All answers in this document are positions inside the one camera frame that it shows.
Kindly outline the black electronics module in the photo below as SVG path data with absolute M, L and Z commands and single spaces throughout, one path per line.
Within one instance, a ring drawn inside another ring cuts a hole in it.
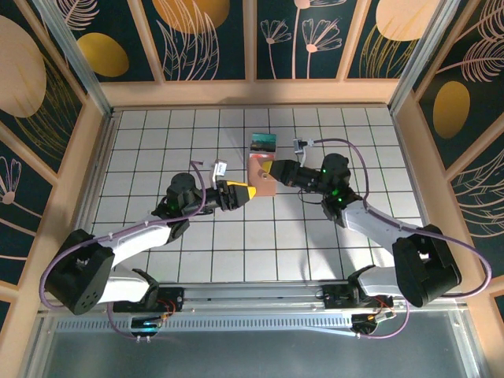
M 371 335 L 377 329 L 378 324 L 393 318 L 395 318 L 395 314 L 391 311 L 352 314 L 350 330 L 360 335 Z
M 130 332 L 135 336 L 154 336 L 165 323 L 163 316 L 140 316 L 133 317 L 130 322 Z

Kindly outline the grey metal sheet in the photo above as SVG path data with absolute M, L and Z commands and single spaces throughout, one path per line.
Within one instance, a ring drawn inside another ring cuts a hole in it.
M 466 327 L 414 312 L 398 335 L 310 331 L 176 332 L 137 343 L 105 321 L 35 326 L 22 378 L 491 378 Z

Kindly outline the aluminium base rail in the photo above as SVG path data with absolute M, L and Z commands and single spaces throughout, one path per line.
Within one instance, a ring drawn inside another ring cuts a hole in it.
M 459 293 L 446 294 L 441 292 L 439 287 L 420 293 L 419 291 L 410 291 L 403 294 L 400 287 L 391 285 L 371 285 L 358 279 L 324 281 L 321 283 L 308 283 L 305 286 L 286 286 L 276 283 L 272 284 L 239 284 L 237 286 L 223 284 L 206 284 L 203 287 L 182 287 L 184 289 L 183 308 L 187 307 L 187 302 L 192 300 L 201 300 L 207 302 L 231 301 L 258 301 L 266 302 L 269 299 L 278 299 L 280 301 L 294 301 L 297 298 L 312 299 L 321 301 L 322 285 L 326 284 L 350 284 L 364 291 L 369 296 L 386 295 L 395 298 L 403 298 L 410 304 L 421 308 L 432 300 L 437 298 L 459 298 Z M 44 284 L 43 293 L 53 295 L 60 305 L 79 316 L 83 315 L 98 304 L 111 304 L 121 301 L 140 302 L 146 297 L 147 293 L 158 289 L 159 287 L 177 287 L 173 285 L 161 285 L 155 280 L 149 278 L 127 278 L 112 277 L 105 282 L 52 282 L 48 280 Z

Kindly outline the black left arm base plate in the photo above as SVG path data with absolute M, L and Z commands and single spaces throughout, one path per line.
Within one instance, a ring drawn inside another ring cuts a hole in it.
M 176 313 L 183 308 L 182 287 L 159 287 L 147 293 L 140 302 L 121 301 L 113 304 L 114 313 Z

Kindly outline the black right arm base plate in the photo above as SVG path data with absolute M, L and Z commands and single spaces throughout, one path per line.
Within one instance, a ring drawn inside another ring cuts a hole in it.
M 393 298 L 386 295 L 369 296 L 356 286 L 347 284 L 326 284 L 321 286 L 321 299 L 325 309 L 359 309 L 394 307 Z

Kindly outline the aluminium frame post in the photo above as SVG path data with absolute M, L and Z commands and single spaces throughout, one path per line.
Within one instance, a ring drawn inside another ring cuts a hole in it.
M 84 32 L 99 14 L 98 0 L 32 0 L 32 2 L 87 93 L 102 114 L 109 117 L 112 106 L 74 36 L 75 32 Z
M 407 61 L 398 86 L 388 104 L 389 114 L 394 118 L 401 109 L 408 94 L 417 81 L 422 69 L 439 45 L 449 23 L 454 18 L 461 0 L 441 0 L 437 5 L 424 34 L 415 46 L 410 59 Z

